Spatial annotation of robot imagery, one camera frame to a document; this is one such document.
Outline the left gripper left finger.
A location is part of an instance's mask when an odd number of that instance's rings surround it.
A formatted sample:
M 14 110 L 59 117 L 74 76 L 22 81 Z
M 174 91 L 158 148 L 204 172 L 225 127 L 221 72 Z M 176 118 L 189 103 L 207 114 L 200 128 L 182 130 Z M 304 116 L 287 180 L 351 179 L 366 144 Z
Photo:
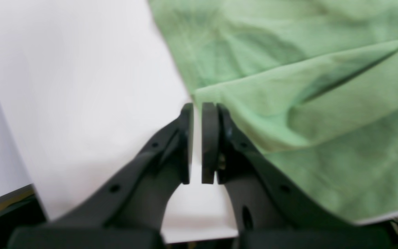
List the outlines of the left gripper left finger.
M 10 249 L 164 249 L 168 201 L 190 183 L 193 104 L 156 132 L 127 165 L 64 216 L 17 228 Z

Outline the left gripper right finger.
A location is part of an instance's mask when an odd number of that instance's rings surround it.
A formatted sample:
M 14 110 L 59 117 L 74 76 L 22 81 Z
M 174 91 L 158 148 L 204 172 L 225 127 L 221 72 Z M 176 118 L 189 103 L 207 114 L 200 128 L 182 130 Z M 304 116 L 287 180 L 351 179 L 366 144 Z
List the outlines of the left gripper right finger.
M 233 122 L 223 104 L 202 105 L 202 183 L 228 193 L 237 249 L 398 249 L 390 222 L 355 225 L 308 197 Z

